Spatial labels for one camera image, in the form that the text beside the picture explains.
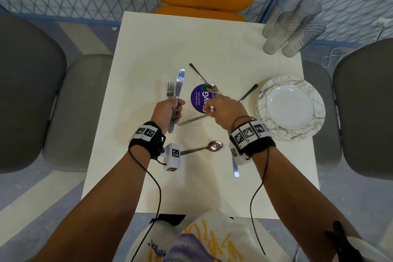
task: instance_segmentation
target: stack of plates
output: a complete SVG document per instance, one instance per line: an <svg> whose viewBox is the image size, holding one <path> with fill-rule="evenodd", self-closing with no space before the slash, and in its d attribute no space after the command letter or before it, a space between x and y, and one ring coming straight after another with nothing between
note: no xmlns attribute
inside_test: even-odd
<svg viewBox="0 0 393 262"><path fill-rule="evenodd" d="M312 137L325 120L325 106L318 91L294 76L270 79L262 86L255 106L272 135L285 141Z"/></svg>

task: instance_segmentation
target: tabletop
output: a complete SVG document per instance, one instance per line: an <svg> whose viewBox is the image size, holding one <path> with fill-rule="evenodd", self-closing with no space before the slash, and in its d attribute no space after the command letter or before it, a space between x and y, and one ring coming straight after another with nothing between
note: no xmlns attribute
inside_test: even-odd
<svg viewBox="0 0 393 262"><path fill-rule="evenodd" d="M187 102L182 121L201 115L190 97L202 82L189 63L234 99L275 76L303 77L300 54L287 58L281 50L274 55L263 51L262 28L256 23L124 12L82 197L125 154L130 136L150 119L155 104L167 97L168 81L176 81L182 68L180 97ZM258 91L243 101L254 117ZM253 163L239 166L239 178L233 176L228 134L213 118L175 126L166 137L165 144L177 143L182 150L203 147L212 140L222 141L224 147L214 153L203 150L182 156L175 172L150 162L148 170L162 189L160 213L185 215L217 209L229 216L250 217L250 200L261 179ZM312 138L276 140L276 144L319 188ZM146 175L136 212L156 213L158 200L158 188ZM263 188L253 201L253 217L278 218Z"/></svg>

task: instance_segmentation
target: marble pattern plate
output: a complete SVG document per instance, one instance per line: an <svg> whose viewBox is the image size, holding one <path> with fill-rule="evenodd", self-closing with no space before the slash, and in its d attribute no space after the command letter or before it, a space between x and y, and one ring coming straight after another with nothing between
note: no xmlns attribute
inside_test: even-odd
<svg viewBox="0 0 393 262"><path fill-rule="evenodd" d="M267 109L267 99L269 93L281 85L294 85L304 91L312 102L314 112L311 121L305 127L297 130L285 129L278 125L269 115ZM259 119L267 125L272 135L284 141L298 141L315 135L322 127L325 120L325 106L321 95L306 80L294 76L278 76L270 79L262 86L258 100L255 103L255 109Z"/></svg>

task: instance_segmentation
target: white t-shirt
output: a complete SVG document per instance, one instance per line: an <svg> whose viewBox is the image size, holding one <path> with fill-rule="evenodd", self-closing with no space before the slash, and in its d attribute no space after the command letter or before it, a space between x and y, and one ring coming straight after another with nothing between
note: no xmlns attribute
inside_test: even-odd
<svg viewBox="0 0 393 262"><path fill-rule="evenodd" d="M149 225L135 240L125 262L130 262ZM348 238L365 261L391 262L365 241ZM247 227L219 211L187 215L177 226L156 221L141 245L135 262L270 262Z"/></svg>

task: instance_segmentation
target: purple circular label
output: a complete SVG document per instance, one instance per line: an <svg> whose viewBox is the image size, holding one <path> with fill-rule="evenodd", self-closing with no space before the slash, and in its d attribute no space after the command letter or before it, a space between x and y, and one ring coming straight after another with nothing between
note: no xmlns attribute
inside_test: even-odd
<svg viewBox="0 0 393 262"><path fill-rule="evenodd" d="M205 112L205 103L208 99L214 99L215 93L206 90L206 84L198 85L191 93L191 104L196 111Z"/></svg>

